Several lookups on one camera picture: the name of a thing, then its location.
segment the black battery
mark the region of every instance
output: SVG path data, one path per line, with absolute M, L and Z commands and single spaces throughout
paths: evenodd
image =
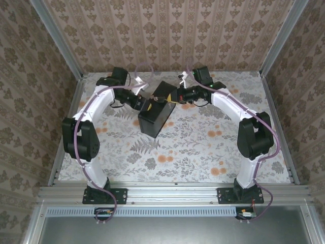
M 170 85 L 162 81 L 157 89 L 154 91 L 154 97 L 167 98 L 170 93 L 177 89 L 176 86 Z M 141 111 L 138 115 L 141 132 L 156 138 L 162 127 L 166 123 L 169 115 L 175 108 L 175 103 L 156 102 L 150 99 L 151 109 L 149 111 Z

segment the floral mat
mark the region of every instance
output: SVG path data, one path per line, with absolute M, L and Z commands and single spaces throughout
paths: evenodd
M 178 85 L 178 74 L 156 72 L 146 92 L 153 92 L 161 81 Z M 79 109 L 93 93 L 97 80 L 107 75 L 88 74 Z M 224 83 L 251 109 L 271 114 L 258 72 L 210 72 L 210 75 L 215 82 Z M 150 73 L 140 73 L 143 80 L 149 76 Z M 219 108 L 176 105 L 156 139 L 141 133 L 137 115 L 128 105 L 115 109 L 108 106 L 95 125 L 101 143 L 97 157 L 110 181 L 234 181 L 242 159 L 237 149 L 238 125 Z M 85 180 L 78 163 L 68 154 L 64 157 L 59 180 Z M 290 183 L 282 152 L 262 164 L 257 180 Z

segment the metal rail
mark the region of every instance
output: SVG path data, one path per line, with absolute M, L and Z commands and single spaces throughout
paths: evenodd
M 216 189 L 232 187 L 232 184 L 172 184 L 172 183 L 130 183 L 113 182 L 112 188 L 128 188 L 127 205 L 130 206 L 211 206 L 219 205 Z M 312 203 L 307 186 L 293 184 L 263 184 L 274 196 L 274 206 L 304 205 Z M 86 182 L 57 184 L 40 189 L 37 204 L 46 206 L 84 206 L 83 192 Z M 264 204 L 270 201 L 268 193 L 264 194 Z M 226 204 L 222 206 L 243 206 Z

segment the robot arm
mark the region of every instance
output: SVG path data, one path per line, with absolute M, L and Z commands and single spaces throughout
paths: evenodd
M 77 120 L 83 115 L 78 128 L 78 153 L 87 174 L 93 183 L 101 188 L 109 188 L 109 181 L 96 157 L 100 148 L 100 142 L 95 130 L 98 119 L 114 99 L 119 100 L 122 104 L 126 103 L 139 111 L 150 110 L 151 108 L 149 100 L 138 94 L 139 89 L 135 91 L 137 94 L 124 88 L 107 89 L 100 92 L 108 86 L 124 86 L 126 78 L 127 71 L 123 68 L 115 67 L 112 76 L 101 78 L 97 81 L 96 88 L 84 107 L 73 118 L 65 118 L 62 122 L 64 150 L 73 159 L 76 159 L 73 136 Z
M 173 91 L 167 101 L 174 103 L 193 103 L 198 99 L 204 99 L 208 103 L 220 108 L 231 120 L 238 126 L 237 147 L 243 155 L 240 172 L 235 179 L 235 186 L 238 191 L 243 192 L 244 189 L 249 189 L 255 185 L 254 172 L 258 160 L 269 152 L 273 146 L 272 133 L 254 117 L 247 113 L 247 110 L 255 114 L 257 117 L 271 126 L 271 120 L 266 112 L 257 113 L 249 109 L 238 99 L 236 99 L 230 91 L 221 82 L 213 83 L 207 67 L 202 67 L 193 70 L 194 78 L 200 84 L 218 90 L 221 93 L 212 92 L 199 85 L 185 88 L 181 85 L 177 90 Z M 184 73 L 179 76 L 179 79 L 184 83 Z

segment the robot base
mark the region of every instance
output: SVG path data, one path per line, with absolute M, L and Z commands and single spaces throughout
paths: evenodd
M 112 189 L 110 182 L 107 179 L 107 183 L 104 186 L 104 189 L 112 193 L 117 201 L 117 204 L 126 204 L 127 200 L 127 188 L 115 188 Z M 110 197 L 107 193 L 98 190 L 96 188 L 91 188 L 87 186 L 84 191 L 83 204 L 114 204 L 113 198 Z
M 219 204 L 251 204 L 252 199 L 255 203 L 264 203 L 261 188 L 253 185 L 250 188 L 243 189 L 235 179 L 232 188 L 217 188 Z

